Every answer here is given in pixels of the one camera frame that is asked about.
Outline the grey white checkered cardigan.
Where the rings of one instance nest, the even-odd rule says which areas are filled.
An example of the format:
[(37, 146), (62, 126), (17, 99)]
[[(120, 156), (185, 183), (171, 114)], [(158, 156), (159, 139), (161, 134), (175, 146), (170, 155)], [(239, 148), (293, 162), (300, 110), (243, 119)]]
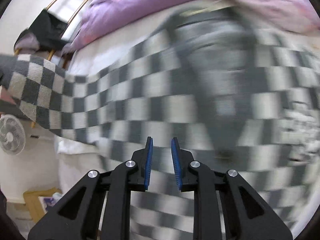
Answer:
[(31, 120), (95, 146), (30, 239), (294, 239), (319, 182), (319, 51), (235, 7), (179, 11), (91, 75), (1, 56)]

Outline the pink striped towel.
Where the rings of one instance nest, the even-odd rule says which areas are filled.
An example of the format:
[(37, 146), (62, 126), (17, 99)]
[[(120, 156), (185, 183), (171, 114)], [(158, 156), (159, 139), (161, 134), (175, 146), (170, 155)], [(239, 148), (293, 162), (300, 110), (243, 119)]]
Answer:
[(0, 111), (2, 114), (11, 114), (17, 118), (28, 120), (28, 118), (17, 108), (16, 103), (3, 86), (1, 86)]

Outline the white floral bed sheet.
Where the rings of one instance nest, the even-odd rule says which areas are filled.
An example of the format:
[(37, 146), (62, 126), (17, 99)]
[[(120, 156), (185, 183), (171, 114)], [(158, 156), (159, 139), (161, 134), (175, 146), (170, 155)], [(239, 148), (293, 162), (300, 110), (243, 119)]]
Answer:
[(69, 71), (103, 72), (102, 149), (61, 154), (69, 190), (153, 138), (149, 190), (131, 194), (131, 239), (193, 239), (194, 195), (180, 192), (171, 140), (212, 170), (236, 170), (304, 239), (319, 205), (319, 31), (295, 34), (223, 0), (156, 13), (77, 51)]

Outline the black jacket on rail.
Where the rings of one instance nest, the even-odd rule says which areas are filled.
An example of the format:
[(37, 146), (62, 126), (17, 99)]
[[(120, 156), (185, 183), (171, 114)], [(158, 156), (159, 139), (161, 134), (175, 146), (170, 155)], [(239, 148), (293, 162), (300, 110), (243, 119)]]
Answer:
[(20, 33), (14, 48), (34, 51), (61, 51), (68, 43), (68, 40), (62, 39), (67, 27), (67, 22), (43, 9), (30, 27)]

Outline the wooden clothes rail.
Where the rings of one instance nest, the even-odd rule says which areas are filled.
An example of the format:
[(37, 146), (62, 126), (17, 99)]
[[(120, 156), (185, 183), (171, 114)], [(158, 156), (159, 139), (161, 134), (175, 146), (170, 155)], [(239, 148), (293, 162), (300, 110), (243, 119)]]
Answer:
[[(75, 18), (79, 18), (77, 15), (80, 13), (80, 11), (83, 9), (83, 7), (86, 6), (86, 4), (90, 1), (90, 0), (83, 0), (81, 2), (81, 4), (75, 4), (75, 5), (78, 5), (78, 7), (75, 7), (75, 5), (73, 5), (73, 11), (71, 11), (71, 9), (69, 7), (66, 7), (68, 9), (68, 11), (66, 12), (67, 14), (63, 14), (61, 12), (58, 12), (57, 10), (53, 11), (51, 10), (52, 9), (52, 6), (55, 6), (55, 4), (57, 2), (59, 2), (60, 0), (53, 0), (52, 2), (50, 2), (48, 4), (48, 6), (45, 8), (46, 11), (49, 11), (53, 14), (56, 14), (56, 16), (62, 20), (67, 20), (67, 25), (66, 27), (64, 28), (63, 32), (60, 34), (60, 38), (67, 38), (67, 34), (70, 34), (71, 30), (75, 30), (76, 28), (74, 27), (73, 29), (70, 29), (70, 25), (73, 24), (73, 22), (75, 22)], [(61, 6), (65, 6), (65, 4), (69, 3), (69, 0), (65, 0), (65, 2), (61, 2), (60, 5)], [(14, 55), (20, 55), (22, 53), (22, 49), (15, 49), (14, 50)], [(57, 54), (57, 51), (55, 51), (54, 49), (52, 49), (50, 52), (48, 52), (47, 54), (47, 60), (48, 61), (51, 61), (53, 57), (57, 57), (58, 54)], [(69, 54), (66, 54), (65, 56), (61, 56), (60, 58), (62, 58), (62, 62), (63, 62), (63, 65), (62, 65), (62, 68), (63, 69), (66, 69), (67, 67), (67, 64), (68, 62), (71, 60), (71, 56), (69, 56)]]

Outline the white electric fan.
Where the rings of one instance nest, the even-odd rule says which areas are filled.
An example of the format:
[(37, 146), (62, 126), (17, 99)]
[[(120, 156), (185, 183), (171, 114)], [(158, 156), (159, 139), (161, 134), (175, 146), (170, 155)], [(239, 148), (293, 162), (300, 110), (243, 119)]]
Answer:
[(8, 155), (18, 155), (25, 147), (24, 127), (15, 116), (10, 114), (1, 115), (1, 148)]

